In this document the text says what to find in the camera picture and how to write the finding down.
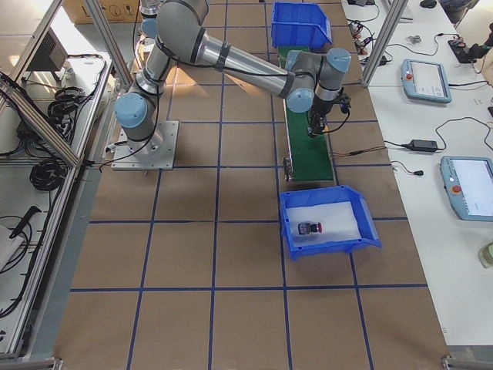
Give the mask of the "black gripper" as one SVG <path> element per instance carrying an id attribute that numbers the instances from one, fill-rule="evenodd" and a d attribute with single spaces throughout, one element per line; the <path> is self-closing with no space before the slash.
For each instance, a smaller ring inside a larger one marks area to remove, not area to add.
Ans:
<path id="1" fill-rule="evenodd" d="M 307 132 L 309 137 L 316 137 L 324 134 L 326 115 L 331 111 L 331 102 L 322 100 L 318 96 L 314 97 L 312 106 L 309 110 L 307 122 Z"/>

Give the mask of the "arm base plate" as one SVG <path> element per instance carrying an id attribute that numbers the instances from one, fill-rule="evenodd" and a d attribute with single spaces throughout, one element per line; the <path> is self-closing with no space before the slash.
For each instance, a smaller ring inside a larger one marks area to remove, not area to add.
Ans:
<path id="1" fill-rule="evenodd" d="M 116 161 L 111 163 L 113 170 L 172 170 L 175 160 L 176 141 L 179 132 L 178 120 L 159 120 L 154 137 L 134 154 L 139 145 L 130 141 L 117 146 Z"/>

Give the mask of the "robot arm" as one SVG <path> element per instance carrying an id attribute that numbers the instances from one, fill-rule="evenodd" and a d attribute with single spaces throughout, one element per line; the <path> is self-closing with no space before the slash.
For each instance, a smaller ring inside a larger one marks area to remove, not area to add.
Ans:
<path id="1" fill-rule="evenodd" d="M 161 149 L 156 108 L 173 64 L 223 72 L 284 99 L 290 111 L 307 114 L 311 136 L 326 133 L 324 119 L 333 106 L 349 113 L 342 86 L 351 61 L 347 50 L 290 50 L 280 68 L 208 35 L 208 12 L 207 1 L 164 1 L 159 7 L 156 43 L 130 91 L 115 104 L 130 154 L 143 158 Z"/>

